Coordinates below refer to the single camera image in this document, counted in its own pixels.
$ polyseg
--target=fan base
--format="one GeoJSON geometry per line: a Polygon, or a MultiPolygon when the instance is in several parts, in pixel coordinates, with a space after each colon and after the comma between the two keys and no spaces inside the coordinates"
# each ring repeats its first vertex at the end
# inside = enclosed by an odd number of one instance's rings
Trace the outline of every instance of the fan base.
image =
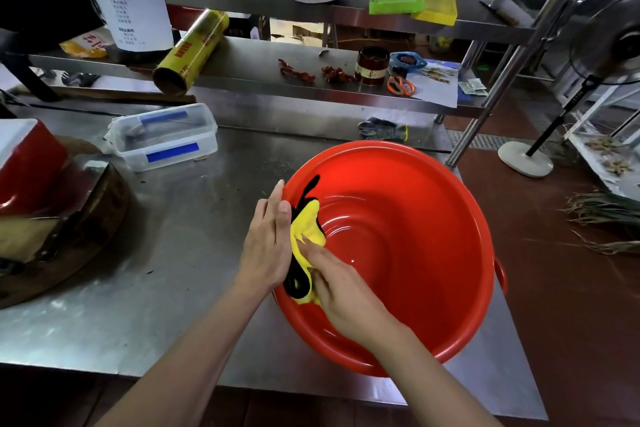
{"type": "Polygon", "coordinates": [[[529,157],[526,152],[531,146],[523,142],[507,142],[498,149],[498,157],[514,171],[527,177],[543,178],[554,170],[548,156],[539,150],[529,157]]]}

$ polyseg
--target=person's right hand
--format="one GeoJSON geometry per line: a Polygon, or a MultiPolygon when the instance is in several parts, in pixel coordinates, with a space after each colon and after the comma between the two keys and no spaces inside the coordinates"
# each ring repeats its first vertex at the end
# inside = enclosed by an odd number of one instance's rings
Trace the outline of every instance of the person's right hand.
{"type": "Polygon", "coordinates": [[[298,247],[314,266],[310,272],[316,294],[340,334],[370,350],[390,328],[400,325],[355,268],[309,240],[298,240],[298,247]]]}

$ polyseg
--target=hand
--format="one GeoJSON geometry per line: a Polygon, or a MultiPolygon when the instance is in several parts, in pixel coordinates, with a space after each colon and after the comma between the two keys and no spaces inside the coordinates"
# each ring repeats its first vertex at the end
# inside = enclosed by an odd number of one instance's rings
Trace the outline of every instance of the hand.
{"type": "Polygon", "coordinates": [[[314,266],[311,275],[316,294],[340,334],[371,350],[390,329],[401,326],[355,268],[308,240],[298,240],[298,247],[314,266]]]}
{"type": "Polygon", "coordinates": [[[291,205],[282,201],[284,181],[269,199],[260,199],[244,239],[235,284],[270,293],[282,283],[291,263],[291,205]]]}

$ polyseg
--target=person's left hand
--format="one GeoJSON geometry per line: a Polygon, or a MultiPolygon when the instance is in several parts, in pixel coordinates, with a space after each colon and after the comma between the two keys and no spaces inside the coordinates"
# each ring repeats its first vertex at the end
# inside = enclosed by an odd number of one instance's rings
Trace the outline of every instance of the person's left hand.
{"type": "Polygon", "coordinates": [[[284,281],[291,263],[291,204],[282,201],[284,181],[260,199],[244,239],[235,284],[268,294],[284,281]]]}

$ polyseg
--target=metal shelf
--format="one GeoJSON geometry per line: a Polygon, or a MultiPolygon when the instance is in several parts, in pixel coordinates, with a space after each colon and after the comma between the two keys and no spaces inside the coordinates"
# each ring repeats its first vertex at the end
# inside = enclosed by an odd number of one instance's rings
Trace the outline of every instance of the metal shelf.
{"type": "MultiPolygon", "coordinates": [[[[481,4],[480,0],[456,0],[458,20],[454,26],[417,21],[407,14],[369,15],[370,0],[338,0],[331,4],[303,4],[293,0],[165,0],[167,3],[201,9],[228,10],[260,14],[299,22],[331,22],[362,28],[423,33],[485,42],[526,44],[533,32],[533,19],[516,2],[501,0],[495,6],[520,21],[505,26],[481,4]]],[[[491,3],[494,0],[482,0],[491,3]]]]}
{"type": "MultiPolygon", "coordinates": [[[[341,67],[352,71],[358,53],[356,51],[330,49],[319,57],[320,49],[285,42],[258,41],[239,37],[223,38],[204,66],[195,85],[237,91],[242,93],[268,94],[291,98],[334,101],[363,107],[392,108],[424,113],[453,114],[475,118],[481,114],[483,97],[466,96],[458,101],[457,108],[436,105],[429,101],[396,96],[386,85],[368,86],[360,83],[327,83],[322,78],[323,66],[341,67]],[[298,71],[316,75],[313,85],[305,85],[297,78],[280,74],[278,58],[287,61],[298,71]]],[[[60,69],[72,73],[121,76],[149,80],[155,65],[137,67],[135,71],[108,59],[80,59],[65,54],[62,50],[30,55],[32,66],[45,69],[60,69]]],[[[461,78],[473,78],[469,70],[461,78]]]]}

